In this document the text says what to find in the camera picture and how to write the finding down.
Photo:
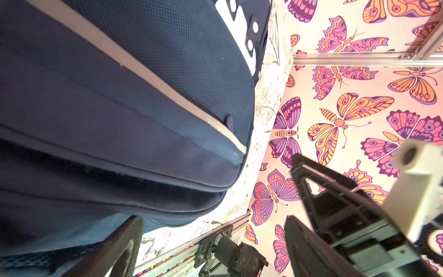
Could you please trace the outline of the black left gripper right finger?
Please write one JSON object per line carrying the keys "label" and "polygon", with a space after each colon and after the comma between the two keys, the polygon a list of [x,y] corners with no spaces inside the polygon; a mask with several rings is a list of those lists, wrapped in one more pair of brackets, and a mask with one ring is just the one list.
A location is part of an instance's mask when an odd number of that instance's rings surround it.
{"label": "black left gripper right finger", "polygon": [[285,241],[296,277],[355,277],[356,269],[295,216],[284,224]]}

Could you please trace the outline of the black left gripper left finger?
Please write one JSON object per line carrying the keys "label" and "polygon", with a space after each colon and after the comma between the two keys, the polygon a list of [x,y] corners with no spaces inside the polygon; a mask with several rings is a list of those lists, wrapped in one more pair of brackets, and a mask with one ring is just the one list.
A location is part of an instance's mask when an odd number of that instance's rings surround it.
{"label": "black left gripper left finger", "polygon": [[90,254],[76,264],[65,277],[131,277],[143,236],[141,217],[132,216]]}

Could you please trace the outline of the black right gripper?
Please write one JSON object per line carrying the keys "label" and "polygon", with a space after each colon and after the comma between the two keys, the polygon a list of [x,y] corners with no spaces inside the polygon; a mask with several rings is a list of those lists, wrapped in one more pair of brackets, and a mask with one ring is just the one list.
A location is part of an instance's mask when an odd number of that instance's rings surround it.
{"label": "black right gripper", "polygon": [[362,275],[438,276],[355,181],[301,154],[291,174],[314,231]]}

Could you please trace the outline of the navy blue backpack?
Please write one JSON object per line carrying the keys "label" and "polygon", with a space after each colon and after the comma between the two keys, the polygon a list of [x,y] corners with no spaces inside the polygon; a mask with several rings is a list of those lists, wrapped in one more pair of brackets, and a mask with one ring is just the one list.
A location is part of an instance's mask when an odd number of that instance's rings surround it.
{"label": "navy blue backpack", "polygon": [[63,277],[130,217],[241,176],[271,1],[1,2],[1,275]]}

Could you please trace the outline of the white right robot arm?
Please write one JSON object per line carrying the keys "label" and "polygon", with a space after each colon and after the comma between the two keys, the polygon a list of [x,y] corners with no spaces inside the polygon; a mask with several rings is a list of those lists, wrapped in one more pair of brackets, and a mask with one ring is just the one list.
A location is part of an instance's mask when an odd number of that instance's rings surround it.
{"label": "white right robot arm", "polygon": [[443,227],[443,149],[408,139],[393,156],[400,176],[383,204],[351,178],[300,154],[291,174],[311,225],[286,219],[287,250],[297,277],[434,277],[425,248]]}

